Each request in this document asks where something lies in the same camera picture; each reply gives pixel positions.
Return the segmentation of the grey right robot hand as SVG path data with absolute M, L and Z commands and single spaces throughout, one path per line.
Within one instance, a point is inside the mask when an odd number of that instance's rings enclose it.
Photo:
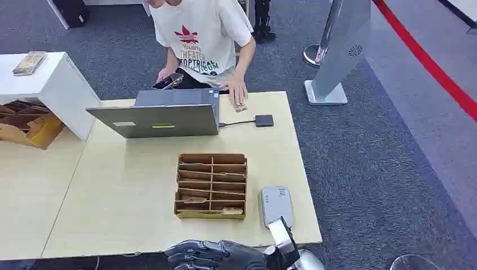
M 267 269 L 262 252 L 228 240 L 184 240 L 164 254 L 173 269 Z

